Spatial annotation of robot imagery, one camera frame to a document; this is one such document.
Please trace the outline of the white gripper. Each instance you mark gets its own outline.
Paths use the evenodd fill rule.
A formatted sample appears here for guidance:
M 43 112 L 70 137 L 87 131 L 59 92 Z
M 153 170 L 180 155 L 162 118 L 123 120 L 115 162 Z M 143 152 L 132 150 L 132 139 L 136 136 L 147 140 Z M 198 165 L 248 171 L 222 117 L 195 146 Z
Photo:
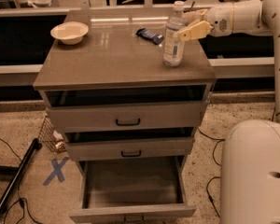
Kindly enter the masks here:
M 177 41 L 201 39 L 209 34 L 214 37 L 227 36 L 232 33 L 233 3 L 211 7 L 208 11 L 198 9 L 185 12 L 183 18 L 188 26 L 174 33 L 174 39 Z

